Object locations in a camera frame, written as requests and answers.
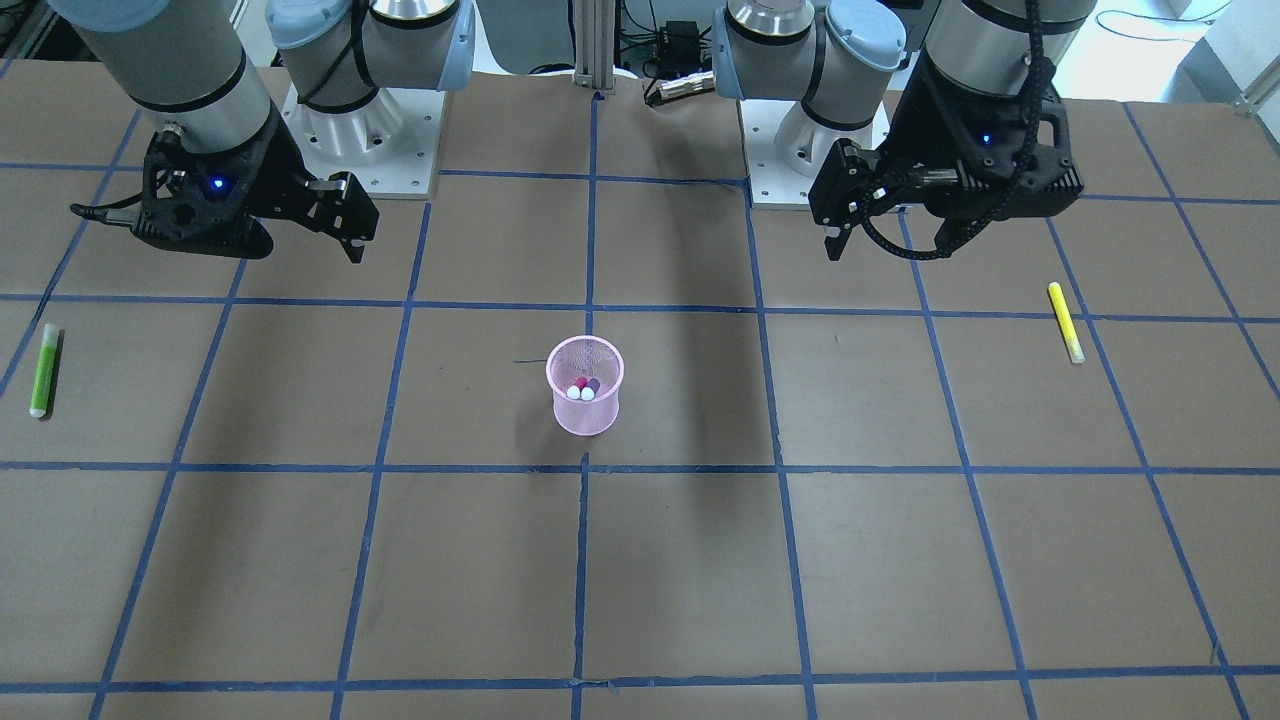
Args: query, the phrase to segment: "marker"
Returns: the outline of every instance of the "marker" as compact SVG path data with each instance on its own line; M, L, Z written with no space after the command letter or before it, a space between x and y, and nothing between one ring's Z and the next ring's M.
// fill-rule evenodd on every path
M36 361L36 386L31 388L31 416L44 418L49 411L49 389L54 379L54 359L58 356L58 325L45 324L40 341L40 360Z
M1062 286L1056 282L1048 283L1048 299L1053 304L1053 314L1057 315L1057 329L1062 332L1062 342L1066 351L1071 354L1071 364L1084 363L1084 350L1080 347L1080 338L1075 336L1075 323L1066 310L1066 299L1062 297Z

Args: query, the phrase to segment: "green marker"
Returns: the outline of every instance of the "green marker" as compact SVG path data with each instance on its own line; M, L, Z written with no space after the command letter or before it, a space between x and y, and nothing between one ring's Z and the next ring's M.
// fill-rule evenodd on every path
M45 337L40 341L40 360L36 363L36 387L31 388L32 418L44 418L49 411L49 386L54 379L58 333L58 325L45 324Z

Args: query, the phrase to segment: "white mounting plate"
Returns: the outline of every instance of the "white mounting plate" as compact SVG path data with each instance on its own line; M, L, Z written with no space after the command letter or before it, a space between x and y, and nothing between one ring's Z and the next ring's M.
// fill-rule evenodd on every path
M778 158L773 136L782 118L795 105L791 100L742 100L739 118L742 122L742 151L751 179L751 205L762 210L808 210L813 178L792 170ZM876 109L872 137L879 143L888 135L884 104Z
M289 87L280 114L293 140L302 150L307 170L325 179L333 173L348 170L360 178L360 184L370 197L392 200L429 200L435 183L435 164L440 149L440 128L444 120L445 92L435 90L388 88L399 105L408 132L390 158L369 165L339 165L332 158L316 152L307 137L298 132L292 120L298 117L298 90Z

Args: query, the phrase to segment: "pink mesh cup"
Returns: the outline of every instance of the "pink mesh cup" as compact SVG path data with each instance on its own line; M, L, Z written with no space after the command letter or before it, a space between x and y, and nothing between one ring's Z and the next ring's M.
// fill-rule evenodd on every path
M577 336L556 346L547 357L547 384L552 386L556 420L576 436L598 436L618 418L618 388L622 386L622 354L595 336ZM566 393L579 378L599 380L591 400L572 400Z

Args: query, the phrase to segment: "metal post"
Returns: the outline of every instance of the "metal post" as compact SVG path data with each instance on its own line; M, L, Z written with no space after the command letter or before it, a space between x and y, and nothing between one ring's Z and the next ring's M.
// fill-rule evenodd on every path
M613 92L616 13L617 0L577 0L573 4L573 27L577 29L575 85Z
M1240 94L1231 106L1235 108L1236 115L1253 117L1258 114L1258 108L1267 101L1268 97L1275 95L1276 90L1280 90L1280 56L1271 60L1267 69L1262 70L1258 77L1249 83L1249 87Z

